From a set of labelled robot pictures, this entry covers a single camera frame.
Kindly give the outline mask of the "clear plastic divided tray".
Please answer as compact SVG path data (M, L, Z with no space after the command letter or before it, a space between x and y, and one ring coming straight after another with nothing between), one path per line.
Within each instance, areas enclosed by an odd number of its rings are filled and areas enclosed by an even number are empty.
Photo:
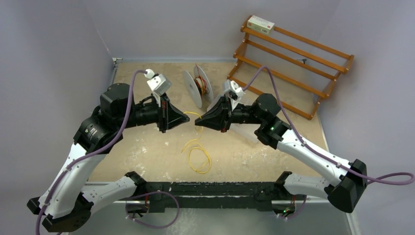
M207 111L213 108L216 102L219 100L219 95L211 102L211 104L207 107ZM241 98L239 104L250 105L252 104L252 99L250 98ZM235 132L236 134L246 138L250 142L256 144L259 142L254 131L259 127L259 124L238 124L233 123L230 126L230 130Z

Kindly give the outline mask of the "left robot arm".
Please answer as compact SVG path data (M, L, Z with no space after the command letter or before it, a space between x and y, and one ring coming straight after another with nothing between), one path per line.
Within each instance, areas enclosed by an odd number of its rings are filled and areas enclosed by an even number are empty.
M128 84L111 85L100 96L92 115L81 123L53 184L42 196L28 201L27 207L38 216L36 227L44 227L50 233L70 233L114 201L142 199L148 192L147 182L133 171L104 186L86 189L85 183L122 140L124 129L154 123L165 132L188 121L189 117L174 107L165 94L160 101L148 96L135 104Z

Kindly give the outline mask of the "white perforated cable spool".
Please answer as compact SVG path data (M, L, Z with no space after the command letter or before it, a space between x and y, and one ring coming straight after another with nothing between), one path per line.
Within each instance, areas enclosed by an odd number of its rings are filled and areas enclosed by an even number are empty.
M201 109L204 100L209 104L214 100L214 92L206 73L200 66L195 64L193 73L192 75L186 70L183 71L184 85L196 107Z

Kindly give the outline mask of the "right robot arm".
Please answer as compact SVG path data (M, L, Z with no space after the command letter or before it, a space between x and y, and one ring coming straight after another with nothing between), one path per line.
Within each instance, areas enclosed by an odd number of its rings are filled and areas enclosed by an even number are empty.
M321 176L306 178L289 173L275 185L278 198L311 195L327 199L343 212L354 211L368 185L364 162L338 157L298 134L292 125L277 117L281 108L272 94L261 94L252 105L237 104L232 108L231 102L231 98L220 96L209 111L195 120L195 125L224 133L234 123L259 124L254 134L262 144L295 157Z

